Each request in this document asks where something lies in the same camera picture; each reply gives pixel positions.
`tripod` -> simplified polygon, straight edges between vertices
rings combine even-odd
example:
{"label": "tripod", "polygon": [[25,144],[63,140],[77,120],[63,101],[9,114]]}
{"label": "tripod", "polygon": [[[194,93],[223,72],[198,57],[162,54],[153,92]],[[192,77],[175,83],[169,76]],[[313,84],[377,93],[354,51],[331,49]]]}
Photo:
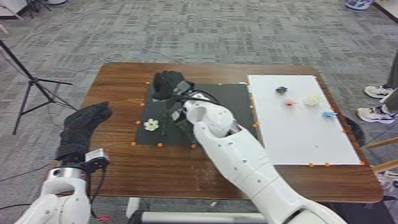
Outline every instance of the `tripod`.
{"label": "tripod", "polygon": [[[59,88],[59,85],[72,85],[72,83],[68,82],[59,82],[59,81],[54,81],[54,80],[48,80],[48,79],[40,79],[32,76],[13,52],[11,52],[11,49],[8,47],[8,45],[4,44],[4,41],[0,40],[0,47],[4,48],[4,51],[22,69],[22,72],[24,72],[24,75],[25,77],[29,78],[29,88],[27,88],[27,92],[25,92],[25,96],[24,96],[24,102],[22,102],[22,108],[20,108],[20,113],[18,113],[18,118],[16,118],[16,125],[15,125],[15,131],[13,131],[13,135],[16,134],[16,130],[18,130],[18,126],[20,126],[20,122],[22,122],[22,116],[31,113],[36,109],[40,109],[43,106],[47,106],[50,103],[56,103],[57,105],[61,105],[63,107],[77,110],[77,108],[73,107],[73,105],[66,102],[66,100],[59,97],[57,93],[41,85],[41,82],[50,82],[50,83],[56,83],[57,84],[57,88]],[[43,93],[45,97],[47,97],[47,102],[41,103],[34,108],[27,109],[25,110],[25,107],[27,107],[27,101],[29,101],[29,94],[31,94],[31,90],[32,90],[32,87],[38,87],[40,89],[40,92]]]}

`blue object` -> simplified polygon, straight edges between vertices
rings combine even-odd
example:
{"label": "blue object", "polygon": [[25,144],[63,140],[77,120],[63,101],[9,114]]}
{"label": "blue object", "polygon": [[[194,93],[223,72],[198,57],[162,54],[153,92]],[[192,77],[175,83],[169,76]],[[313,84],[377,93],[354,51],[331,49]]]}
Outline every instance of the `blue object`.
{"label": "blue object", "polygon": [[322,113],[322,117],[335,118],[336,117],[336,113],[335,112],[324,112]]}
{"label": "blue object", "polygon": [[374,2],[375,0],[345,0],[345,6],[354,11],[365,11],[370,8]]}

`white flower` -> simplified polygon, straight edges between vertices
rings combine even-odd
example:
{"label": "white flower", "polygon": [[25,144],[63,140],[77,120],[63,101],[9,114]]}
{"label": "white flower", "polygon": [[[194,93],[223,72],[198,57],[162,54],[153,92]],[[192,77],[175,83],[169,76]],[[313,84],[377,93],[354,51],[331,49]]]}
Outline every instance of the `white flower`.
{"label": "white flower", "polygon": [[150,118],[144,126],[148,131],[155,131],[159,129],[159,121]]}
{"label": "white flower", "polygon": [[320,96],[308,96],[303,101],[308,106],[315,106],[320,104]]}

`floor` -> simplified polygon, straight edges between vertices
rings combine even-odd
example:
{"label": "floor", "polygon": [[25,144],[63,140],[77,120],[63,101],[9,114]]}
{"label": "floor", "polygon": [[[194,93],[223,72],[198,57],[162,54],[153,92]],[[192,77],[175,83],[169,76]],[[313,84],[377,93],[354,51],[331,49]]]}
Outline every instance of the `floor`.
{"label": "floor", "polygon": [[[345,115],[359,122],[368,141],[398,135],[393,125],[356,118],[359,106],[377,105],[363,94],[384,84],[398,26],[372,7],[345,9],[342,0],[72,0],[24,21],[2,21],[11,35],[0,39],[41,78],[73,82],[61,95],[80,105],[107,62],[311,65],[322,73]],[[72,110],[52,105],[24,117],[11,135],[27,79],[0,58],[0,179],[54,159],[59,125]],[[43,100],[32,93],[31,105]],[[365,150],[372,164],[398,158],[395,146]],[[0,182],[0,207],[31,203],[45,171]],[[256,211],[249,202],[150,199],[152,210]],[[127,199],[100,198],[98,214],[125,221]],[[398,206],[390,205],[398,220]],[[0,211],[0,223],[18,219],[25,207]]]}

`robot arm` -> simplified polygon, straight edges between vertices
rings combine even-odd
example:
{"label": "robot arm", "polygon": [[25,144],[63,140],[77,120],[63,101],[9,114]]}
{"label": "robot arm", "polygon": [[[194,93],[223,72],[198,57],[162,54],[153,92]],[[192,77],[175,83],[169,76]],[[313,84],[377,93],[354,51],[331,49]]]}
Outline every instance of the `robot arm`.
{"label": "robot arm", "polygon": [[[157,86],[160,79],[173,82]],[[178,99],[184,96],[184,100],[173,100],[184,103],[178,113],[194,124],[196,138],[221,174],[251,198],[269,223],[347,223],[329,208],[292,189],[271,163],[267,150],[239,125],[231,111],[212,102],[203,91],[194,90],[194,84],[185,81],[182,73],[166,71],[157,74],[155,91],[169,94],[155,95],[159,99]]]}

